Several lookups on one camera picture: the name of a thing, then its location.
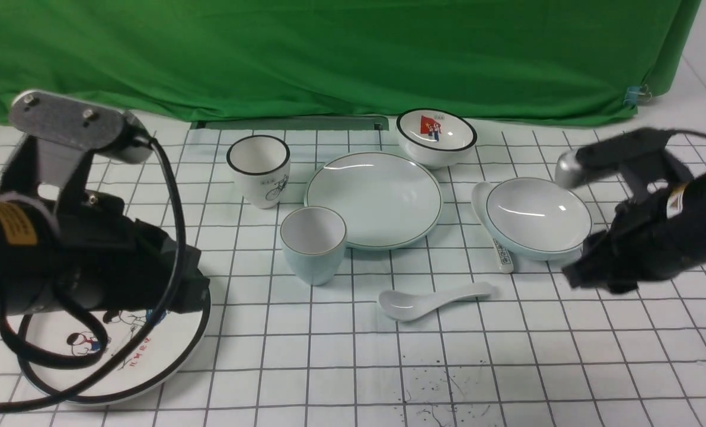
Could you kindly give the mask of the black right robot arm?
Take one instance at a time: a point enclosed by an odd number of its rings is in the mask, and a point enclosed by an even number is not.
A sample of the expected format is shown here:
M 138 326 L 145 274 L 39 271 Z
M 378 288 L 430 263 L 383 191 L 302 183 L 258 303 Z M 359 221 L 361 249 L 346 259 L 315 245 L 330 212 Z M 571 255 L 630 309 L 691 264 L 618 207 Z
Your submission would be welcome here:
M 572 288 L 628 294 L 706 264 L 706 173 L 616 206 L 611 226 L 587 238 L 562 268 Z

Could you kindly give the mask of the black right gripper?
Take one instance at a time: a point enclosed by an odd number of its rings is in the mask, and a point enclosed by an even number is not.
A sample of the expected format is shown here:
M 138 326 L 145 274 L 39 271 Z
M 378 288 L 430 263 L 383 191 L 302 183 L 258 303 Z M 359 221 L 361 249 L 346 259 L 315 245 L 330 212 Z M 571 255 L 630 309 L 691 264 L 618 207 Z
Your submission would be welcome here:
M 611 226 L 589 235 L 581 256 L 562 267 L 571 288 L 629 294 L 640 283 L 659 283 L 685 271 L 685 257 L 657 235 L 667 224 L 666 200 L 627 200 Z

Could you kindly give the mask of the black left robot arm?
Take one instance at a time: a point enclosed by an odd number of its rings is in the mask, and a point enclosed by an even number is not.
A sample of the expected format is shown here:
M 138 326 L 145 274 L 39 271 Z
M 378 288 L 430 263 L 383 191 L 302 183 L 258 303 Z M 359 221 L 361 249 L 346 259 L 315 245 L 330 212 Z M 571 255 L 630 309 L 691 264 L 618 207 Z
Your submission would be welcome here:
M 123 213 L 122 198 L 89 192 L 73 211 L 54 200 L 0 197 L 0 302 L 9 316 L 51 313 L 60 289 L 89 311 L 158 305 L 176 243 L 162 229 Z

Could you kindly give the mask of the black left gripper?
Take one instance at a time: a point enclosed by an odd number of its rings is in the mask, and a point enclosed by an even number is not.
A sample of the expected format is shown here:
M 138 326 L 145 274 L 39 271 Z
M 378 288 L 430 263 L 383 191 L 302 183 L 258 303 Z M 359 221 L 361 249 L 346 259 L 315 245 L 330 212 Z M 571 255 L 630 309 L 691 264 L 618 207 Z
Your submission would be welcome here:
M 88 310 L 153 309 L 174 270 L 178 243 L 161 228 L 119 213 L 82 208 L 57 217 L 65 262 L 55 286 Z

